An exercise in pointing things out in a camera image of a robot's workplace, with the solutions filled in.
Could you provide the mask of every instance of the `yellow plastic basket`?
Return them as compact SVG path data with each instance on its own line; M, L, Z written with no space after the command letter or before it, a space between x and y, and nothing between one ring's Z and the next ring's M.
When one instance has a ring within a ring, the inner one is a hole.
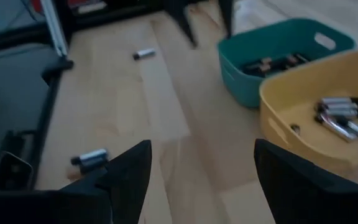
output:
M312 62L260 87L265 137L335 174L358 166L358 140L348 143L314 121L313 106L326 96L358 96L358 52ZM300 127L300 135L291 128Z

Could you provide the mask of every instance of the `wooden floor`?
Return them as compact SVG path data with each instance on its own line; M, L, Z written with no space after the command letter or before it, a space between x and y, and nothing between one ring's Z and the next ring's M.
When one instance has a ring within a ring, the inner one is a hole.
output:
M358 43L357 24L346 26L303 4L239 1L234 30L306 16L355 33ZM259 113L239 106L221 81L218 9L202 2L189 14L197 49L161 12L74 35L76 65L62 78L38 189L69 184L64 170L73 155L106 147L115 157L151 139L154 162L141 223L274 223L254 167L254 140L263 137ZM131 58L151 47L156 56ZM358 170L351 179L358 182Z

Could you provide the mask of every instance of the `plastic storage bin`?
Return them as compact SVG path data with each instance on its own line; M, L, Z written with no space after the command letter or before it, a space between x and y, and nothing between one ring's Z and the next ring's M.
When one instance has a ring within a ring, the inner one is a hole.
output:
M260 87L262 131L274 144L345 176L358 166L358 139L345 142L314 121L313 106L325 96L358 96L358 52L311 62L267 79ZM291 124L299 125L300 135Z
M240 104L250 108L259 106L259 86L264 79L244 74L238 69L242 64L290 53L316 60L353 47L350 37L310 19L289 19L218 44L223 82Z

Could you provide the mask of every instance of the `teal plastic basket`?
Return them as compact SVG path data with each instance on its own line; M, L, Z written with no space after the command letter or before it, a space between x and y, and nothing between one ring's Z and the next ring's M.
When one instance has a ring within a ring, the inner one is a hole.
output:
M241 105L256 108L260 103L259 86L264 78L243 73L239 70L241 65L290 53L301 53L310 60L317 60L354 46L349 36L320 22L289 19L222 40L218 50L227 89Z

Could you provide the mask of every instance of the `red object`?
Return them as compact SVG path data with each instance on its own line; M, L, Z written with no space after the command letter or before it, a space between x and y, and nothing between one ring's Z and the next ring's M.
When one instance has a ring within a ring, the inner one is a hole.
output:
M68 1L68 5L72 6L72 5L76 5L79 3L87 2L88 0L67 0L67 1ZM31 0L31 2L32 2L32 6L34 7L34 10L36 12L42 12L40 0Z

